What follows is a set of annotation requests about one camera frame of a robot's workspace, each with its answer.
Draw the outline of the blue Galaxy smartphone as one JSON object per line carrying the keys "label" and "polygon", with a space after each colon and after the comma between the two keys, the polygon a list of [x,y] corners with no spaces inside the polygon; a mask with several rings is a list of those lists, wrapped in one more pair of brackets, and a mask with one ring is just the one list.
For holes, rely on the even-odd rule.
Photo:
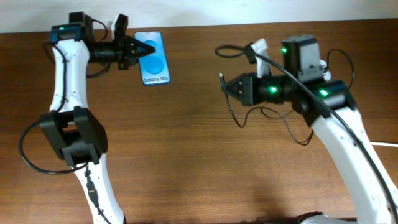
{"label": "blue Galaxy smartphone", "polygon": [[139,59],[142,82],[144,85],[164,85],[171,81],[162,33],[136,32],[136,40],[155,48],[155,52]]}

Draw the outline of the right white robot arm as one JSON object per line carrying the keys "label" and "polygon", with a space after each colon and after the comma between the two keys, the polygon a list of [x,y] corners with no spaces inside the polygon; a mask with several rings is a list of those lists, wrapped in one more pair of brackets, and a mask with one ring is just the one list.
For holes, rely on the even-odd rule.
{"label": "right white robot arm", "polygon": [[289,102],[330,153],[354,203],[356,223],[396,223],[397,187],[386,172],[363,126],[362,117],[341,80],[327,80],[318,40],[296,35],[282,41],[283,64],[271,60],[264,39],[233,47],[257,70],[244,73],[221,90],[252,110]]}

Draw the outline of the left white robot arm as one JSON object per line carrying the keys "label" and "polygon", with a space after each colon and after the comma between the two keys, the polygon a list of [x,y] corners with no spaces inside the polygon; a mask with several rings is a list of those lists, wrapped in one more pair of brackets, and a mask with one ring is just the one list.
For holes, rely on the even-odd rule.
{"label": "left white robot arm", "polygon": [[96,40],[94,20],[84,12],[71,12],[67,24],[53,26],[49,44],[55,56],[55,91],[49,113],[39,125],[57,157],[78,178],[88,201],[93,223],[125,223],[109,179],[108,138],[88,107],[86,81],[89,63],[127,70],[155,49],[126,34],[128,17],[112,23],[112,39]]}

